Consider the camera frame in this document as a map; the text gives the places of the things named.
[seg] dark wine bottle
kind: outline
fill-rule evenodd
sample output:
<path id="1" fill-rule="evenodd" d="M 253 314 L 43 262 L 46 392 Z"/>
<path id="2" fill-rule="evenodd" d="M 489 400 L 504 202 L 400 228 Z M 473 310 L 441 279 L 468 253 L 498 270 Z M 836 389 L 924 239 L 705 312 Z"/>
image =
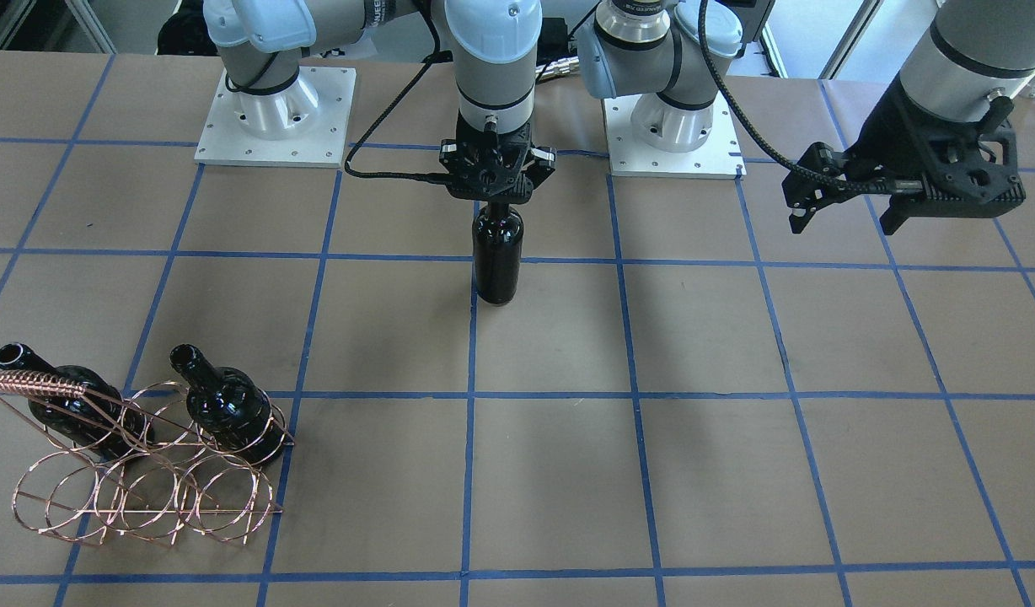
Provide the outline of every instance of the dark wine bottle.
<path id="1" fill-rule="evenodd" d="M 187 412 L 221 451 L 263 465 L 285 449 L 285 433 L 271 424 L 270 400 L 239 369 L 214 368 L 184 343 L 170 353 L 172 368 L 187 380 Z"/>
<path id="2" fill-rule="evenodd" d="M 8 343 L 0 349 L 0 369 L 4 370 L 34 370 L 34 372 L 49 373 L 57 377 L 69 379 L 76 383 L 82 383 L 94 392 L 101 393 L 114 402 L 94 397 L 90 402 L 101 407 L 101 410 L 109 414 L 111 418 L 118 420 L 120 412 L 124 411 L 123 424 L 125 431 L 143 439 L 143 430 L 147 428 L 147 442 L 154 441 L 154 429 L 147 426 L 147 420 L 141 412 L 125 408 L 120 403 L 120 393 L 115 387 L 106 383 L 97 373 L 81 366 L 63 365 L 54 368 L 42 357 L 34 353 L 34 350 L 24 343 Z M 110 461 L 124 457 L 132 452 L 134 447 L 125 440 L 120 432 L 112 429 L 109 420 L 102 417 L 100 412 L 94 410 L 89 403 L 82 399 L 63 399 L 63 397 L 43 397 L 43 399 L 28 400 L 28 407 L 31 414 L 38 422 L 45 424 L 51 430 L 56 430 L 64 437 L 69 438 L 79 446 L 89 446 L 90 451 L 102 459 Z M 89 420 L 89 423 L 71 417 L 66 411 L 73 412 L 80 417 Z"/>
<path id="3" fill-rule="evenodd" d="M 476 292 L 487 304 L 502 306 L 514 298 L 524 237 L 521 215 L 506 203 L 480 208 L 472 223 Z"/>

